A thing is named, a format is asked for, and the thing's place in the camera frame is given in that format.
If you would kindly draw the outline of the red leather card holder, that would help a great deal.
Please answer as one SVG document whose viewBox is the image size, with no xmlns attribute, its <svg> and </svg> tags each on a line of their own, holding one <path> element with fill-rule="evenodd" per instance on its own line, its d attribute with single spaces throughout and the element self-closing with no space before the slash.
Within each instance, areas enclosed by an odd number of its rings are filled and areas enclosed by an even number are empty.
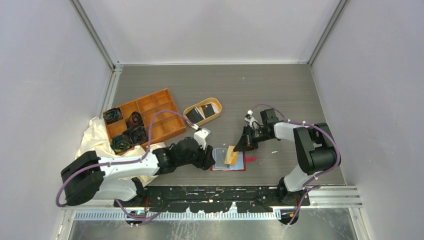
<svg viewBox="0 0 424 240">
<path fill-rule="evenodd" d="M 228 148 L 215 148 L 212 157 L 215 164 L 210 167 L 211 171 L 245 171 L 246 163 L 254 162 L 256 156 L 246 156 L 245 152 L 233 151 L 233 146 Z"/>
</svg>

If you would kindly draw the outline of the tan oval tray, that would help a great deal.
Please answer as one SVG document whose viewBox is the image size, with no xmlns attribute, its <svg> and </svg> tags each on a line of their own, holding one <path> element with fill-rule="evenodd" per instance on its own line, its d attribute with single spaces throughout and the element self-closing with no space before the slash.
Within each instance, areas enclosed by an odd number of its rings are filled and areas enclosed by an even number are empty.
<svg viewBox="0 0 424 240">
<path fill-rule="evenodd" d="M 221 115 L 221 103 L 214 97 L 206 98 L 183 111 L 183 115 L 193 124 L 204 125 Z"/>
</svg>

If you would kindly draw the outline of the gold credit card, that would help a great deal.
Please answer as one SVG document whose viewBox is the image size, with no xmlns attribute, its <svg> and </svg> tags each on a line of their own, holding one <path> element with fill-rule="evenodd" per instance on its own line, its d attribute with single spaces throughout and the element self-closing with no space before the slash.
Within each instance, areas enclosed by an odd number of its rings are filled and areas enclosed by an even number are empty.
<svg viewBox="0 0 424 240">
<path fill-rule="evenodd" d="M 230 145 L 227 148 L 224 164 L 234 166 L 237 163 L 239 152 L 235 150 L 235 146 Z"/>
</svg>

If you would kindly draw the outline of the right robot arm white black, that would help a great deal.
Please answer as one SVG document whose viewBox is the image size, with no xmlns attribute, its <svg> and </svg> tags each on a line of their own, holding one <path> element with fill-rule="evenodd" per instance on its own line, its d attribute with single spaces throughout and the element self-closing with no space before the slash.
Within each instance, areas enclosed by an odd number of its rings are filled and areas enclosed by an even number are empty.
<svg viewBox="0 0 424 240">
<path fill-rule="evenodd" d="M 326 123 L 307 124 L 279 119 L 276 112 L 273 108 L 261 111 L 262 122 L 258 123 L 249 110 L 244 117 L 248 125 L 244 126 L 234 151 L 256 150 L 259 143 L 273 139 L 294 143 L 297 165 L 280 179 L 276 189 L 278 201 L 288 206 L 301 198 L 314 178 L 339 166 L 341 154 Z"/>
</svg>

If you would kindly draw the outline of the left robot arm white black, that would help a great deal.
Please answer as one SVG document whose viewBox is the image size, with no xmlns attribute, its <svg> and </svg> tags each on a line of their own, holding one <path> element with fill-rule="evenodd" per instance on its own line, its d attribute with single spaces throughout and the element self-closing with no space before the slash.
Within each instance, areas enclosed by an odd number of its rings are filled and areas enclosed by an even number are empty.
<svg viewBox="0 0 424 240">
<path fill-rule="evenodd" d="M 186 137 L 170 147 L 144 155 L 100 157 L 87 151 L 60 173 L 63 185 L 56 195 L 59 207 L 79 206 L 91 200 L 114 200 L 141 206 L 146 200 L 144 184 L 137 176 L 159 176 L 185 165 L 207 170 L 215 164 L 213 147 Z"/>
</svg>

